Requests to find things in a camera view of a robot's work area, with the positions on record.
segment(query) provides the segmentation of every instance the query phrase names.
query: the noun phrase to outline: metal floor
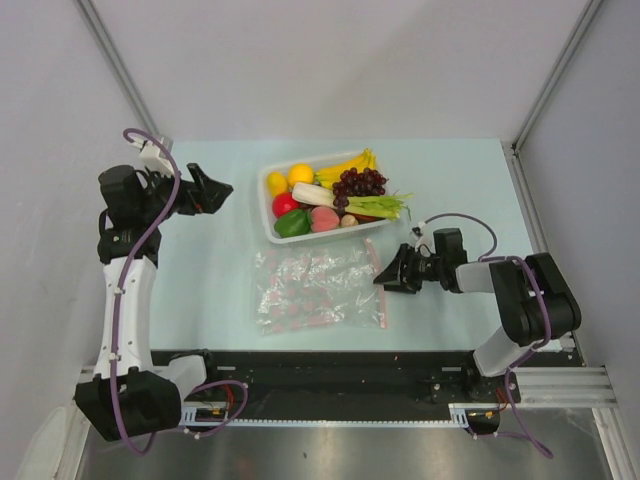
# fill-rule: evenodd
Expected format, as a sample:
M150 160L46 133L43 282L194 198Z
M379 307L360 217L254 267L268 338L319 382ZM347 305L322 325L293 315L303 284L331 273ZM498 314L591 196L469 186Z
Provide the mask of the metal floor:
M200 441L157 438L145 458L90 432L79 480L609 479L591 410L523 412L555 454L508 438L473 441L459 429L234 427ZM507 413L501 430L516 430Z

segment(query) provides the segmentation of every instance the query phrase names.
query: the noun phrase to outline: green vegetable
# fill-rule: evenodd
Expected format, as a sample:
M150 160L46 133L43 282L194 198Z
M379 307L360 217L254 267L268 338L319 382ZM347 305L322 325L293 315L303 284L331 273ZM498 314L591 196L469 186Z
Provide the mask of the green vegetable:
M307 212L296 208L281 216L276 221L273 229L278 232L282 238L296 237L309 233L311 231L311 222L309 221Z
M395 220L396 218L400 218L400 212L402 210L409 210L404 200L411 197L413 197L413 194L347 197L349 205L345 210L358 215ZM309 205L322 205L335 208L333 201L336 197L333 195L333 192L317 185L296 183L296 186L293 187L293 198L298 202Z

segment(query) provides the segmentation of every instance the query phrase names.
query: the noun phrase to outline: white plastic tray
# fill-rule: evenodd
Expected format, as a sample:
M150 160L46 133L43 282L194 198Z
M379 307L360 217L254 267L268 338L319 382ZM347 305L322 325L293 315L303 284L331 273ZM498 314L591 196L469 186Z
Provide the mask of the white plastic tray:
M319 238L333 237L336 235L347 235L350 233L362 232L363 230L370 230L372 228L381 227L383 225L389 225L390 220L379 220L377 222L364 223L355 227L336 228L328 232L309 233L307 235L299 235L297 237L280 238L280 235L273 229L273 225L276 222L276 216L271 210L271 204L273 203L273 197L267 189L267 176L271 172L280 172L285 177L291 168L296 163L306 163L313 168L314 171L324 167L330 167L332 165L338 165L346 162L347 160L359 155L362 152L345 152L334 153L330 155L321 155L318 157L301 158L292 162L281 163L278 165L271 165L262 169L258 178L258 202L260 203L260 217L262 218L262 224L264 225L264 231L267 234L267 238L272 243L285 244L294 242L306 242L309 240L315 240ZM383 170L380 168L380 162L376 159L376 169L384 175ZM389 191L388 184L385 185L387 191Z

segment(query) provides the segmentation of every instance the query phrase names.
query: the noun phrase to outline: lemon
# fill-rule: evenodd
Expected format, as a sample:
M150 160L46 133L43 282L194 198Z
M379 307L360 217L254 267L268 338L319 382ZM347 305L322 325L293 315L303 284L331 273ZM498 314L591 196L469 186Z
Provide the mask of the lemon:
M277 197L282 193L289 191L287 179L280 172L271 172L267 177L267 188L272 197Z
M313 183L313 169L306 163L298 163L289 169L287 182L291 188L298 182Z

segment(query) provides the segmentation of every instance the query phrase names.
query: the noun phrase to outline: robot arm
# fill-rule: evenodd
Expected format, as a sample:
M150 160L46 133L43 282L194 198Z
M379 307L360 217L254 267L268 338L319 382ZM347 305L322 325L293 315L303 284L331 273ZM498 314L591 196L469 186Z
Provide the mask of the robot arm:
M473 352L483 377L495 377L520 358L532 344L544 339L544 320L523 267L510 258L468 262L457 228L434 232L435 253L428 251L422 232L416 247L402 244L391 264L374 280L385 290L415 294L423 281L439 282L453 293L485 292L496 297L501 327ZM524 260L540 286L548 312L551 338L557 339L581 323L581 313L562 274L549 253Z
M98 243L106 284L104 330L93 380L78 384L75 392L78 407L108 441L120 439L110 388L114 360L118 404L129 436L177 426L184 399L206 380L204 359L199 355L174 359L161 375L152 371L149 312L162 238L157 229L135 253L123 287L118 288L127 257L167 205L174 184L171 164L158 147L150 143L138 146L145 170L120 165L99 176L107 204L100 215ZM180 182L165 218L173 213L215 213L233 192L230 185L210 179L197 164L187 168L193 181ZM119 308L117 355L112 353L115 308Z

